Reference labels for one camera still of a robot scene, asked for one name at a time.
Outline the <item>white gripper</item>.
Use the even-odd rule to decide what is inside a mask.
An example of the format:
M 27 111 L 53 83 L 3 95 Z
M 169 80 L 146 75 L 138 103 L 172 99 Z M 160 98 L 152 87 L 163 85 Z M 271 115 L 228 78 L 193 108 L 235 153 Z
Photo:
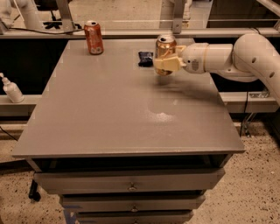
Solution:
M 158 70 L 176 72 L 184 67 L 190 74 L 203 74 L 207 47 L 208 43 L 172 46 L 162 55 L 164 59 L 155 58 L 153 65 Z

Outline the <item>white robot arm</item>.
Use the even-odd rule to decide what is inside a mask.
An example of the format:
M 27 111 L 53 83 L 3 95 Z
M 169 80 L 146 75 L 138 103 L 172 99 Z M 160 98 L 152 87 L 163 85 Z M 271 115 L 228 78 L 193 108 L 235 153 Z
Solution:
M 189 74 L 214 73 L 231 81 L 260 80 L 280 104 L 280 54 L 263 35 L 244 34 L 234 44 L 177 45 L 170 35 L 157 41 L 171 45 L 153 59 L 158 74 L 185 69 Z

